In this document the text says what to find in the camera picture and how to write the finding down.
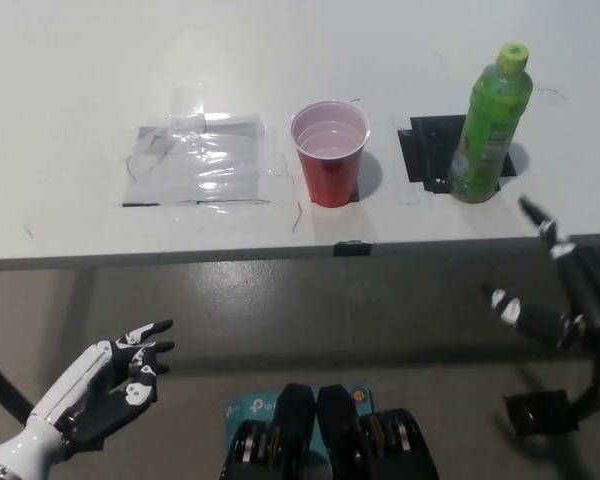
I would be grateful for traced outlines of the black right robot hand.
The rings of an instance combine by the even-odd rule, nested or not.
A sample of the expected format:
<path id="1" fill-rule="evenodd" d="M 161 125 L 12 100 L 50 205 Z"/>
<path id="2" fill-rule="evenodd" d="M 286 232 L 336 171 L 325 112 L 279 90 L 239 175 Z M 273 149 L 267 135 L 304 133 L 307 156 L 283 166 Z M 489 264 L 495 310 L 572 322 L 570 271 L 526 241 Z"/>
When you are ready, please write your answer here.
<path id="1" fill-rule="evenodd" d="M 500 320 L 520 334 L 557 350 L 580 343 L 592 360 L 593 384 L 600 391 L 600 282 L 586 265 L 581 248 L 561 231 L 555 218 L 526 197 L 518 204 L 557 266 L 569 311 L 551 312 L 490 285 L 483 292 Z"/>

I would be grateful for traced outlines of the white and black left hand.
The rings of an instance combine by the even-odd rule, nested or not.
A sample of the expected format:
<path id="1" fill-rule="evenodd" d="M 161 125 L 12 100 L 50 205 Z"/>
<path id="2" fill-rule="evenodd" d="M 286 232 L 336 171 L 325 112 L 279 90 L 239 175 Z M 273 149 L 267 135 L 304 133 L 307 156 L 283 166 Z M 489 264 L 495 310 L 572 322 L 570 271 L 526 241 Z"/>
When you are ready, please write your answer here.
<path id="1" fill-rule="evenodd" d="M 174 348 L 153 337 L 171 319 L 87 347 L 28 414 L 23 429 L 0 444 L 0 479 L 46 479 L 53 466 L 105 440 L 158 399 L 158 377 L 169 367 L 157 355 Z"/>

